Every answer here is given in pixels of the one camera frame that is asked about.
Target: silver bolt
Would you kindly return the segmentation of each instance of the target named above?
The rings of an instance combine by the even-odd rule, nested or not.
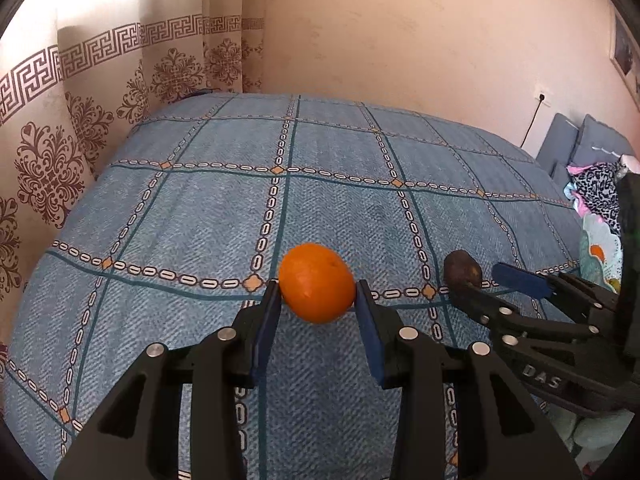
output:
[[[507,334],[502,336],[502,342],[505,345],[516,346],[518,344],[518,338]]]
[[[220,341],[231,341],[236,335],[238,335],[238,332],[230,326],[225,326],[218,330],[218,339],[220,339]]]
[[[474,351],[476,355],[488,355],[491,349],[487,343],[483,343],[482,341],[476,341],[471,345],[471,349]]]
[[[412,341],[418,337],[418,331],[412,326],[403,326],[398,333],[405,341]]]
[[[146,347],[146,354],[149,357],[158,357],[164,353],[164,346],[160,343],[151,343],[148,347]]]

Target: framed picture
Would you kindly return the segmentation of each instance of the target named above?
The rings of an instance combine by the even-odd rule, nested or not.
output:
[[[610,58],[640,110],[640,48],[615,9],[612,15]]]

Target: beige curtain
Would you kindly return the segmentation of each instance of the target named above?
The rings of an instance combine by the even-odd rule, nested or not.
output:
[[[260,91],[264,4],[23,3],[0,40],[0,343],[33,267],[133,125],[197,89]]]

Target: electrical outlet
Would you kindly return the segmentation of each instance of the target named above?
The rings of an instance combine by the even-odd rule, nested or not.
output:
[[[535,97],[536,100],[538,100],[540,99],[540,94],[544,94],[545,96],[545,100],[542,101],[542,104],[545,106],[551,106],[551,101],[553,100],[553,94],[550,92],[549,88],[547,88],[545,85],[543,85],[542,83],[537,83],[536,88],[533,92],[533,97]]]

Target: blue bedspread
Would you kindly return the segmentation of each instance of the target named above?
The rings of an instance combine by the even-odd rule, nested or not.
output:
[[[549,304],[495,286],[490,269],[573,269],[579,237],[562,190],[527,153],[485,131],[304,96],[188,98],[135,128],[38,264],[10,348],[6,422],[52,478],[149,343],[190,345],[231,323],[304,242],[337,251],[405,323],[466,347],[486,333],[449,304],[447,253],[467,250],[484,286],[526,314],[558,318]],[[237,393],[249,478],[388,474],[399,392],[370,377],[353,312],[315,326],[283,308],[266,382]],[[181,478],[190,470],[189,405],[187,390]]]

